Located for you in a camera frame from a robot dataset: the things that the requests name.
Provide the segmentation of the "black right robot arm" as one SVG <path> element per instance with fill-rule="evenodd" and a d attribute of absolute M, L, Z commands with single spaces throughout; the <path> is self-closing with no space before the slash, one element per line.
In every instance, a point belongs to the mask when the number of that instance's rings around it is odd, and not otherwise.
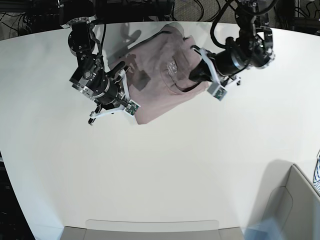
<path fill-rule="evenodd" d="M 72 87 L 98 105 L 128 106 L 125 63 L 121 61 L 109 72 L 105 71 L 104 40 L 94 33 L 100 20 L 96 16 L 96 1 L 59 0 L 57 5 L 60 26 L 71 29 L 67 43 L 78 64 L 69 80 Z"/>

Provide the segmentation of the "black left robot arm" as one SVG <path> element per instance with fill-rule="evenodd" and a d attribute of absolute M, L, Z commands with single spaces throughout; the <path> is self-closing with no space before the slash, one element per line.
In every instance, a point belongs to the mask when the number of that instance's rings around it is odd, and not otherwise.
<path fill-rule="evenodd" d="M 238 38 L 227 37 L 220 43 L 215 36 L 215 29 L 225 11 L 232 6 L 227 0 L 219 10 L 210 28 L 213 44 L 222 49 L 219 53 L 205 50 L 204 59 L 190 72 L 189 79 L 193 82 L 227 81 L 247 67 L 265 68 L 273 59 L 273 32 L 269 23 L 269 11 L 276 5 L 272 1 L 267 5 L 265 0 L 237 0 L 233 9 L 239 27 Z"/>

